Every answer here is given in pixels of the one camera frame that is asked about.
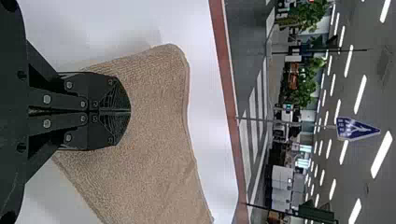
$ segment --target street sign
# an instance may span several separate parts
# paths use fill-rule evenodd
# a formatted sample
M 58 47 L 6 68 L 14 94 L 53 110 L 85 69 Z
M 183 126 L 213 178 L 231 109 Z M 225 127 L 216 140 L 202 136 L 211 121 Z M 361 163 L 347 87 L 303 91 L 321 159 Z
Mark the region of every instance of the street sign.
M 341 141 L 357 141 L 381 134 L 381 130 L 350 118 L 337 118 L 337 136 Z

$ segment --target textured fabric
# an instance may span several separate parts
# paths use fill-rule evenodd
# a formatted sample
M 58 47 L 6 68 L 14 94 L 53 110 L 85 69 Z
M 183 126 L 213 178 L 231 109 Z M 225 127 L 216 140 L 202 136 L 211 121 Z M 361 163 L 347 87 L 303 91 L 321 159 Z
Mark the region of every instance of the textured fabric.
M 90 208 L 105 224 L 212 223 L 187 127 L 181 50 L 159 46 L 84 70 L 118 77 L 133 107 L 116 147 L 52 157 Z

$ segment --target bolt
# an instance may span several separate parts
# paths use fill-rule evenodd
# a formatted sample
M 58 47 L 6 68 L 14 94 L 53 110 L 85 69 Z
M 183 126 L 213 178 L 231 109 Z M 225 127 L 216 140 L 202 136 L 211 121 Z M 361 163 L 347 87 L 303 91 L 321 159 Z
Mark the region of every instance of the bolt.
M 87 117 L 85 117 L 85 115 L 81 115 L 80 120 L 81 120 L 81 122 L 85 122 L 85 120 L 87 120 Z
M 71 142 L 72 141 L 72 134 L 68 133 L 64 140 L 66 140 L 66 142 Z
M 44 119 L 43 127 L 46 129 L 50 128 L 50 120 L 49 119 Z
M 66 88 L 71 90 L 73 88 L 73 82 L 66 82 Z
M 50 101 L 51 101 L 50 95 L 44 95 L 43 97 L 44 104 L 49 105 Z
M 26 148 L 27 148 L 26 144 L 24 144 L 24 143 L 19 143 L 17 145 L 17 151 L 20 153 L 23 153 L 26 150 Z
M 18 78 L 19 78 L 20 80 L 22 80 L 22 81 L 26 80 L 26 78 L 27 78 L 26 73 L 23 72 L 23 71 L 18 71 L 17 76 L 18 76 Z

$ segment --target green tree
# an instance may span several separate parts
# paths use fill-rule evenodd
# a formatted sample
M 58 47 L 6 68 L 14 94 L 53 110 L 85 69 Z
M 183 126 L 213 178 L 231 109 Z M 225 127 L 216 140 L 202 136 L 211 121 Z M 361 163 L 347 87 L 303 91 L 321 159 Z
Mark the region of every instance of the green tree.
M 290 9 L 287 18 L 277 19 L 276 23 L 282 27 L 298 27 L 300 32 L 308 30 L 310 33 L 318 29 L 318 22 L 326 14 L 330 4 L 326 0 L 313 3 L 299 4 Z
M 311 76 L 299 76 L 298 88 L 287 96 L 286 101 L 301 108 L 307 107 L 313 100 L 312 92 L 317 90 L 317 83 Z

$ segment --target street lamp pole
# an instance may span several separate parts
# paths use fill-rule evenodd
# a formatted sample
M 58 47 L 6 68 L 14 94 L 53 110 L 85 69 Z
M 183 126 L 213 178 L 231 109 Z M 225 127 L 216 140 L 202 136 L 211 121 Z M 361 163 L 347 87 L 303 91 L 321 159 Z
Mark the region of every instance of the street lamp pole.
M 305 51 L 306 53 L 326 53 L 326 52 L 330 52 L 330 53 L 335 53 L 335 52 L 366 52 L 369 51 L 370 49 L 318 49 L 318 50 L 307 50 Z M 273 52 L 273 55 L 277 55 L 277 54 L 285 54 L 288 55 L 289 52 L 288 51 L 283 51 L 283 52 Z
M 339 223 L 339 221 L 338 221 L 337 219 L 335 219 L 335 220 L 323 220 L 323 219 L 320 219 L 320 218 L 303 217 L 303 216 L 299 216 L 298 214 L 295 215 L 295 214 L 293 214 L 293 213 L 279 212 L 279 211 L 277 211 L 277 210 L 275 210 L 275 209 L 271 209 L 271 208 L 259 206 L 259 205 L 256 205 L 256 204 L 245 203 L 245 205 L 246 205 L 246 206 L 249 206 L 249 207 L 258 208 L 258 209 L 261 209 L 261 210 L 264 210 L 264 211 L 268 211 L 268 212 L 277 212 L 277 213 L 283 214 L 283 215 L 285 215 L 285 216 L 299 217 L 299 218 L 302 218 L 302 219 L 308 219 L 308 220 L 312 220 L 312 221 L 316 221 L 316 222 L 336 223 L 336 224 Z

